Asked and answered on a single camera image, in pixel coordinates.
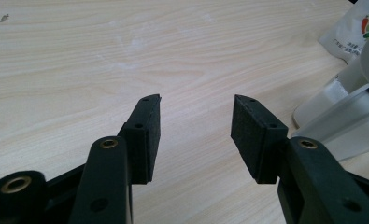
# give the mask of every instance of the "small hole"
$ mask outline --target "small hole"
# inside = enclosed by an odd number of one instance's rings
[[[362,210],[362,208],[360,207],[360,205],[358,203],[353,202],[349,198],[343,199],[342,204],[344,205],[344,207],[346,207],[347,209],[349,209],[353,212],[360,212]]]
[[[30,176],[19,176],[8,180],[7,183],[4,184],[1,188],[1,192],[5,194],[16,193],[23,189],[26,189],[31,182],[32,178],[30,178]]]
[[[309,149],[316,149],[318,148],[318,145],[316,143],[310,141],[310,140],[300,140],[300,146],[309,148]]]
[[[8,189],[15,189],[18,188],[26,183],[23,179],[17,179],[13,181],[12,183],[8,184]]]
[[[105,210],[108,206],[108,199],[100,198],[96,199],[91,203],[90,209],[91,211],[98,213]]]
[[[112,148],[118,144],[118,141],[115,139],[107,139],[106,141],[100,144],[102,148]]]

